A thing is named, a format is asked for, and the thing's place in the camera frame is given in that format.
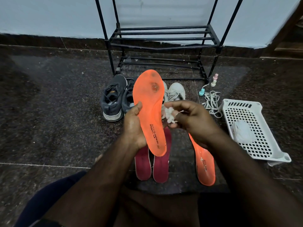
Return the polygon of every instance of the red insole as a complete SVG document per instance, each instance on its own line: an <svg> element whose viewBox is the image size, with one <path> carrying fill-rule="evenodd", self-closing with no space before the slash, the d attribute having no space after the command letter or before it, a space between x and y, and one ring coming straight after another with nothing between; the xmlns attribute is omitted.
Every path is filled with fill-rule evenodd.
<svg viewBox="0 0 303 227"><path fill-rule="evenodd" d="M149 148L146 145L141 148L134 157L137 178L141 181L147 180L152 174L152 167L149 160Z"/></svg>
<svg viewBox="0 0 303 227"><path fill-rule="evenodd" d="M165 183L169 178L169 153L172 146L172 134L168 127L164 128L166 153L162 157L154 156L153 177L157 183Z"/></svg>

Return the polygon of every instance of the sneaker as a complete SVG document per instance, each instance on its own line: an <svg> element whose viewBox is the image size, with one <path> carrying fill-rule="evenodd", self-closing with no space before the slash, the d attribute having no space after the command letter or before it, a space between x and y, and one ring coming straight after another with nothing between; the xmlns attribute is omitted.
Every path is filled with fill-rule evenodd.
<svg viewBox="0 0 303 227"><path fill-rule="evenodd" d="M132 97L132 90L134 88L134 84L135 84L137 79L138 79L138 76L132 78L129 81L129 83L128 83L126 89L125 89L125 92L123 94L122 110L123 110L124 114L126 114L134 106L134 99Z"/></svg>
<svg viewBox="0 0 303 227"><path fill-rule="evenodd" d="M168 90L169 101L184 100L185 90L182 84L173 83Z"/></svg>
<svg viewBox="0 0 303 227"><path fill-rule="evenodd" d="M164 97L163 97L163 101L162 101L162 110L164 109L164 103L169 101L169 91L167 89L167 85L166 83L163 81L163 85L164 85Z"/></svg>
<svg viewBox="0 0 303 227"><path fill-rule="evenodd" d="M101 108L103 117L108 122L119 121L123 118L122 96L127 86L127 80L123 75L116 75L103 92Z"/></svg>

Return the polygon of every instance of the forearm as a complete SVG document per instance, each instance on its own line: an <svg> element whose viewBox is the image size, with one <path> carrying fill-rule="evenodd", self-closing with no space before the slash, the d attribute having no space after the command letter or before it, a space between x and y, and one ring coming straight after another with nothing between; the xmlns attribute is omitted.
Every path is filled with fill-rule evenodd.
<svg viewBox="0 0 303 227"><path fill-rule="evenodd" d="M66 227L105 226L137 150L121 136L45 218Z"/></svg>
<svg viewBox="0 0 303 227"><path fill-rule="evenodd" d="M265 226L303 223L303 206L225 133L208 143L230 189L252 222Z"/></svg>

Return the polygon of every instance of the white plastic basket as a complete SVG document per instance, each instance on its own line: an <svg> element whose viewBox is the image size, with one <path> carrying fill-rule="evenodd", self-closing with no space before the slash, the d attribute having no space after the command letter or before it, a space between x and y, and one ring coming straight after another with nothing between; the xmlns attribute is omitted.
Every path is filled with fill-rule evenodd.
<svg viewBox="0 0 303 227"><path fill-rule="evenodd" d="M274 136L271 133L262 113L262 105L259 102L224 99L219 107L222 111L229 135L232 139L231 125L234 121L245 120L257 140L253 143L239 143L253 159L267 160L270 166L280 163L289 163L291 158L288 153L282 152Z"/></svg>

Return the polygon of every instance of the dark granite floor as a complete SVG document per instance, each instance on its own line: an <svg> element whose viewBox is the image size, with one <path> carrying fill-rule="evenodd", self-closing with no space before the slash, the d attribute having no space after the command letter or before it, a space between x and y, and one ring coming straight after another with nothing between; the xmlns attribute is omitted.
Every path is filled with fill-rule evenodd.
<svg viewBox="0 0 303 227"><path fill-rule="evenodd" d="M117 65L119 53L114 53ZM183 55L164 55L188 59ZM206 72L213 57L203 57ZM192 77L199 73L174 67L125 66L121 74L135 76L153 68L165 76ZM273 178L303 201L302 73L301 60L220 57L214 90L221 99L258 101L282 151L292 162L270 167ZM0 47L0 180L1 226L12 226L26 202L59 178L89 169L121 133L122 121L108 123L99 104L101 91L112 77L106 51ZM186 98L204 102L197 91L203 81L179 81ZM227 129L224 119L217 123ZM216 166L216 183L206 187L195 174L195 153L186 132L172 131L169 179L141 182L132 165L126 185L156 194L189 191L228 192Z"/></svg>

